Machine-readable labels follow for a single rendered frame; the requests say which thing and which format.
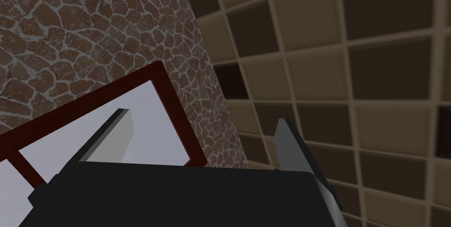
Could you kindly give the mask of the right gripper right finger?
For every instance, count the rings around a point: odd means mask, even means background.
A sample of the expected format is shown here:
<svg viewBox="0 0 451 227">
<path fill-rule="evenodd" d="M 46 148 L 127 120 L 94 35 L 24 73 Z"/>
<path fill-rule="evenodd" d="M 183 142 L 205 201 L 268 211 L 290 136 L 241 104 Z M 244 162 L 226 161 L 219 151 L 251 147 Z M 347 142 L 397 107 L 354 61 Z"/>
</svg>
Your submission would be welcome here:
<svg viewBox="0 0 451 227">
<path fill-rule="evenodd" d="M 274 142 L 282 171 L 314 173 L 311 153 L 291 120 L 278 120 Z"/>
</svg>

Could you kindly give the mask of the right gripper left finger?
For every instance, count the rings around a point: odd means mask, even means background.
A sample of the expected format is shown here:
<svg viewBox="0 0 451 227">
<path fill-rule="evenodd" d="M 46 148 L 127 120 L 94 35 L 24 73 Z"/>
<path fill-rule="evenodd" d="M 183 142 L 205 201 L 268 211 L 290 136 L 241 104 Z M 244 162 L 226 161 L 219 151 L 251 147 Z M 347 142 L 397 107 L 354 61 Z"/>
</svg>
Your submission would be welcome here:
<svg viewBox="0 0 451 227">
<path fill-rule="evenodd" d="M 72 166 L 77 162 L 120 163 L 133 134 L 130 109 L 118 108 L 70 158 L 66 166 Z"/>
</svg>

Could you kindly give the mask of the dark red framed window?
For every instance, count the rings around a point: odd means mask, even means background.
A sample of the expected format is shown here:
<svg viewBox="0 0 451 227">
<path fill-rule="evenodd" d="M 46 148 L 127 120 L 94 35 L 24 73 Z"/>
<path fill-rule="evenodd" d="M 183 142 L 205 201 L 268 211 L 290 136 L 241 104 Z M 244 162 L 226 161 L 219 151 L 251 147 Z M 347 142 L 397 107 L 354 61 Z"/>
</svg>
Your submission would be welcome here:
<svg viewBox="0 0 451 227">
<path fill-rule="evenodd" d="M 47 184 L 118 109 L 134 134 L 120 163 L 204 166 L 206 157 L 162 61 L 0 134 L 0 227 L 19 227 Z"/>
</svg>

